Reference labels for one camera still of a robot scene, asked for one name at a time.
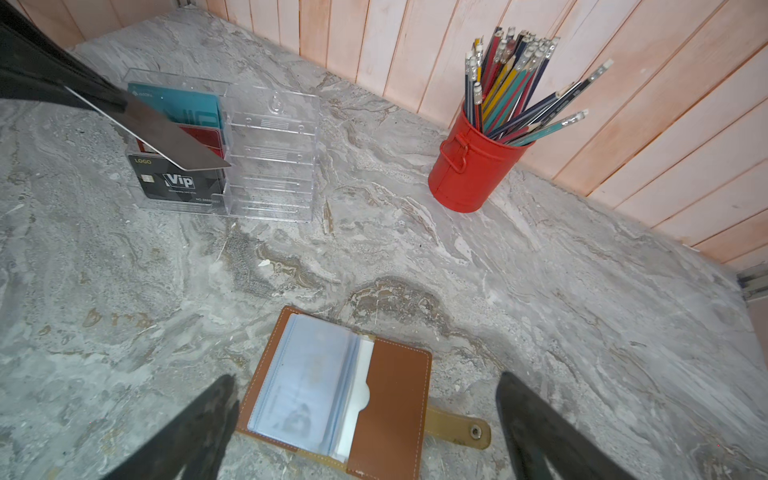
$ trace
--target transparent plastic tray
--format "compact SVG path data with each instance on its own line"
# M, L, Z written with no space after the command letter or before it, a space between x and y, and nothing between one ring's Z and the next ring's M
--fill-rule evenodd
M312 220L319 98L316 95L131 69L124 83L145 83L219 95L224 119L226 182L221 201L192 204L153 200L138 180L129 189L136 204L152 210ZM140 153L136 142L128 153Z

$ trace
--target black vip card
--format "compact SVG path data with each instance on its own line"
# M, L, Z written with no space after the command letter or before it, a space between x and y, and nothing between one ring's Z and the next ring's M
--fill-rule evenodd
M181 170L159 155L129 154L144 194L154 200L217 204L224 188L224 170Z

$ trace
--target bucket handle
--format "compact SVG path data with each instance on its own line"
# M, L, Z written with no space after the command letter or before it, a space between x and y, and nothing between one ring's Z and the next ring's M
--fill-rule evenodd
M452 141L458 141L458 144L462 146L462 149L464 150L462 152L462 166L456 167L456 165L453 163L453 160L451 160L450 156L447 155L446 152L443 151L443 147L445 144L452 142ZM469 142L467 142L467 139L464 138L461 134L456 134L453 139L446 138L441 144L440 144L440 153L443 157L448 161L448 165L451 166L453 170L456 170L456 173L463 174L464 171L467 169L467 151L469 150Z

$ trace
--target wallet strap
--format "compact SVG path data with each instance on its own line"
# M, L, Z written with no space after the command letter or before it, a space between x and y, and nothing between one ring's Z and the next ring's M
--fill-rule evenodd
M485 420L456 415L427 403L424 432L447 442L484 450L491 445L491 427Z

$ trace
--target red metal pencil holder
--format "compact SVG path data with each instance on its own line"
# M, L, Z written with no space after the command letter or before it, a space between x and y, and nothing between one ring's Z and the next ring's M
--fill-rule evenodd
M440 156L429 174L429 189L445 207L463 214L474 212L531 145L509 147L490 140L462 111L451 134L440 144Z

